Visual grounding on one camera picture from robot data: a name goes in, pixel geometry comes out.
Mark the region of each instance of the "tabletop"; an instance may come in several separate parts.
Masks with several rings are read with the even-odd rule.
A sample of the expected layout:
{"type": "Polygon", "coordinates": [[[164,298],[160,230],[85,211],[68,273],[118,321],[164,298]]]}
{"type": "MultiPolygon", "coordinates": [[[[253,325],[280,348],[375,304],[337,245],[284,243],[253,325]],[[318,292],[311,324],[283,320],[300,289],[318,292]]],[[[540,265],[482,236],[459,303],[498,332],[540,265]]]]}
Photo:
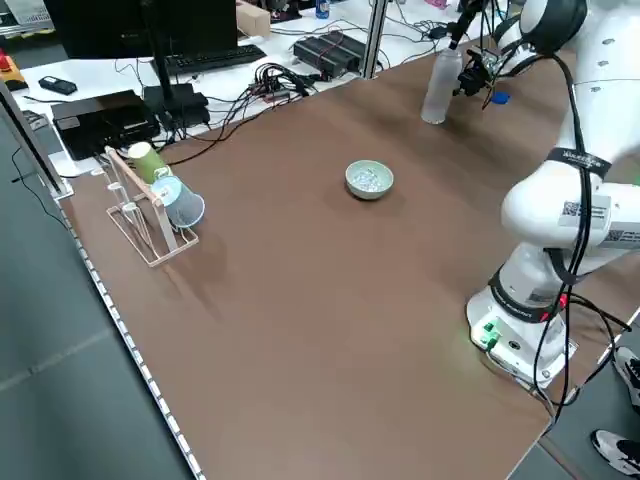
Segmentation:
{"type": "MultiPolygon", "coordinates": [[[[192,83],[194,90],[202,92],[205,96],[233,100],[253,81],[256,68],[263,63],[279,63],[300,74],[317,73],[312,67],[298,63],[293,55],[293,43],[305,36],[305,32],[322,34],[333,29],[343,30],[347,35],[366,42],[366,31],[371,15],[371,7],[367,0],[347,0],[333,4],[331,6],[331,17],[328,20],[316,18],[314,10],[305,10],[301,13],[302,18],[298,20],[272,25],[273,33],[268,38],[251,37],[239,42],[241,45],[252,43],[259,46],[267,54],[267,57],[248,65],[203,72],[195,79],[189,75],[181,75],[178,81],[180,83],[192,83]]],[[[458,14],[455,8],[449,7],[446,10],[440,10],[425,3],[423,0],[407,0],[407,3],[403,5],[390,4],[384,27],[385,35],[381,44],[383,53],[380,55],[380,61],[385,68],[389,68],[399,65],[407,61],[407,59],[419,58],[441,50],[446,46],[447,42],[423,41],[421,29],[424,30],[425,27],[421,26],[419,22],[451,22],[457,20],[457,18],[458,14]]],[[[477,19],[469,29],[469,37],[477,38],[480,35],[480,31],[480,21],[477,19]]],[[[91,98],[128,89],[132,89],[136,94],[141,95],[143,85],[159,84],[149,61],[149,58],[142,58],[139,61],[136,61],[136,59],[118,59],[117,61],[67,60],[28,68],[23,70],[22,73],[30,88],[28,91],[18,91],[14,96],[22,110],[32,110],[52,118],[50,104],[33,102],[24,98],[24,95],[40,100],[61,99],[67,101],[91,98]],[[70,80],[77,85],[78,91],[71,96],[62,97],[43,90],[38,85],[38,80],[45,76],[70,80]]],[[[350,73],[331,82],[320,82],[316,87],[322,91],[347,83],[354,78],[358,78],[357,75],[350,73]]],[[[268,106],[264,102],[256,102],[244,112],[244,117],[255,115],[268,108],[268,106]]],[[[224,119],[229,108],[230,104],[228,102],[210,98],[208,109],[211,112],[211,123],[215,125],[224,119]]],[[[189,129],[189,133],[195,135],[206,130],[207,127],[201,125],[189,129]]],[[[161,140],[165,137],[166,135],[163,133],[158,139],[161,140]]],[[[75,177],[98,166],[93,159],[80,162],[73,161],[66,152],[52,157],[52,162],[58,173],[66,177],[75,177]]]]}
{"type": "MultiPolygon", "coordinates": [[[[104,213],[103,183],[73,181],[62,206],[208,477],[495,480],[547,425],[487,368],[464,306],[516,244],[500,203],[554,145],[566,86],[540,63],[506,106],[456,98],[434,127],[419,117],[432,62],[267,113],[176,167],[208,210],[200,244],[157,269],[104,213]],[[358,159],[394,171],[381,201],[346,193],[358,159]]],[[[639,261],[580,292],[629,318],[639,261]]],[[[607,339],[572,325],[580,382],[607,339]]]]}

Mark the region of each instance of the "light blue cup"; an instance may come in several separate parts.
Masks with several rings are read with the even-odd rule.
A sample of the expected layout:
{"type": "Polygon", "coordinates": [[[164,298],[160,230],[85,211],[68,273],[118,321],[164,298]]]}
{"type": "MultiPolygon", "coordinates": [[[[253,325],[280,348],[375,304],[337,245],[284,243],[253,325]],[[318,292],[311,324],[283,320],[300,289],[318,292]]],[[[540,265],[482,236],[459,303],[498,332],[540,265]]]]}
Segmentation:
{"type": "Polygon", "coordinates": [[[176,176],[158,178],[151,185],[155,193],[164,204],[171,223],[178,228],[194,226],[204,216],[204,199],[193,193],[176,176]]]}

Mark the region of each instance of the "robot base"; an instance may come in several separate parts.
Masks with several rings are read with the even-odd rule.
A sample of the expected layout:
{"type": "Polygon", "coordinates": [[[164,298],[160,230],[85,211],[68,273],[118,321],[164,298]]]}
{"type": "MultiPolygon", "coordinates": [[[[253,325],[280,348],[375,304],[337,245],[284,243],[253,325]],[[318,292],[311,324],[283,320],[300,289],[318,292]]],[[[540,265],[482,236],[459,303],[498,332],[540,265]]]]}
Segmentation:
{"type": "MultiPolygon", "coordinates": [[[[527,323],[509,315],[498,305],[486,287],[467,304],[471,341],[505,370],[528,385],[533,385],[533,363],[545,328],[544,323],[527,323]]],[[[538,360],[537,380],[546,388],[564,367],[565,324],[560,315],[551,320],[538,360]]],[[[569,357],[577,350],[570,341],[569,357]]]]}

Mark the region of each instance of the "computer monitor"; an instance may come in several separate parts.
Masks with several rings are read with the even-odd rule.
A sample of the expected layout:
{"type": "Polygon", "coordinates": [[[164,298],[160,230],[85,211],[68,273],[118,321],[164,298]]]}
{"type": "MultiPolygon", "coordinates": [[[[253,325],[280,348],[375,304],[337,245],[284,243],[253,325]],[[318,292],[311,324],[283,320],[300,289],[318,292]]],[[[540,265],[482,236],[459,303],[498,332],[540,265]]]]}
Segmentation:
{"type": "Polygon", "coordinates": [[[45,0],[70,58],[155,58],[160,87],[145,103],[165,126],[208,122],[207,100],[193,86],[171,85],[165,55],[237,46],[235,0],[45,0]]]}

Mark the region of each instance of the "person's foot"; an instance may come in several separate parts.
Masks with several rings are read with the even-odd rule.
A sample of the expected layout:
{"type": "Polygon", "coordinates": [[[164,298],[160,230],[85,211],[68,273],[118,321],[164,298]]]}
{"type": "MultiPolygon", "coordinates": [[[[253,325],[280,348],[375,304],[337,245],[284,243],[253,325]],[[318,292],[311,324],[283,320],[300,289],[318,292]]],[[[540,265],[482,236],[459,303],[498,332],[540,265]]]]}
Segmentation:
{"type": "Polygon", "coordinates": [[[640,359],[627,347],[618,347],[613,365],[629,388],[633,409],[640,414],[640,359]]]}
{"type": "Polygon", "coordinates": [[[640,442],[627,440],[605,430],[596,430],[591,434],[591,443],[617,471],[640,479],[640,442]]]}

